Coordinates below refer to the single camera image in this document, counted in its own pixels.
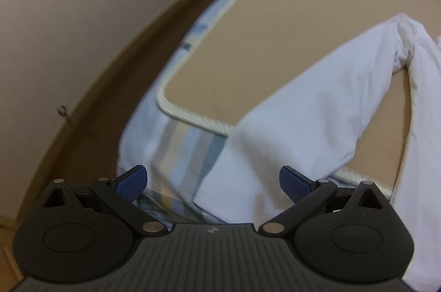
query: white shirt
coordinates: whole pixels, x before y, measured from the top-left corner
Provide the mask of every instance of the white shirt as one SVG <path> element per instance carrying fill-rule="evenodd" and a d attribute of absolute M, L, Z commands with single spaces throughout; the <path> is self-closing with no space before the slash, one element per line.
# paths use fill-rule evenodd
<path fill-rule="evenodd" d="M 312 180 L 354 156 L 357 139 L 408 67 L 412 121 L 392 205 L 415 243 L 404 276 L 420 291 L 441 286 L 441 53 L 404 14 L 362 33 L 252 109 L 232 129 L 195 203 L 229 223 L 261 225 L 292 205 L 278 174 Z"/>

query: brown floor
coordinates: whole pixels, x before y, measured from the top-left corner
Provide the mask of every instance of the brown floor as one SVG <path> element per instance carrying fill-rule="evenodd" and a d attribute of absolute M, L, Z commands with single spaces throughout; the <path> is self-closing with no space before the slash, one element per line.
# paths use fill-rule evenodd
<path fill-rule="evenodd" d="M 118 143 L 138 102 L 199 15 L 214 0 L 192 0 L 166 22 L 105 88 L 62 148 L 50 178 L 71 185 L 114 177 Z"/>
<path fill-rule="evenodd" d="M 23 278 L 12 255 L 12 238 L 18 226 L 0 218 L 0 292 L 8 292 Z"/>

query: beige wall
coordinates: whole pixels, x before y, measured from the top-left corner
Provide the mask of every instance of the beige wall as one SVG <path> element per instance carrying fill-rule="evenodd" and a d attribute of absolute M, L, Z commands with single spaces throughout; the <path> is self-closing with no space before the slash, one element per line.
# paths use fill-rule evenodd
<path fill-rule="evenodd" d="M 175 0 L 0 0 L 0 216 L 14 219 L 63 119 Z"/>

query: striped fabric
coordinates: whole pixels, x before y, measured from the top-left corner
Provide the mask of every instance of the striped fabric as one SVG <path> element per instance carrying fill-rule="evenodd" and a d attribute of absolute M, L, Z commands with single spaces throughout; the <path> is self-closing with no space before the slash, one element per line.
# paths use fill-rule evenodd
<path fill-rule="evenodd" d="M 198 18 L 138 104 L 120 140 L 117 174 L 144 165 L 148 183 L 137 204 L 168 225 L 172 221 L 222 223 L 195 205 L 193 199 L 227 138 L 169 118 L 158 109 L 155 95 L 164 74 L 189 54 L 194 42 L 229 2 L 216 0 Z"/>

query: ironing board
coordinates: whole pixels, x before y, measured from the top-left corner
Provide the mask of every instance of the ironing board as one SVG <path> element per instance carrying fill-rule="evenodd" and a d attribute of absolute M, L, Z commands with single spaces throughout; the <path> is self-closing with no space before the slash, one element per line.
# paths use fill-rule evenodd
<path fill-rule="evenodd" d="M 173 118 L 228 136 L 270 94 L 400 12 L 423 23 L 432 37 L 441 32 L 441 0 L 233 0 L 162 81 L 158 106 Z M 351 183 L 368 178 L 393 189 L 410 105 L 407 73 L 401 71 L 358 141 L 354 159 L 336 176 Z"/>

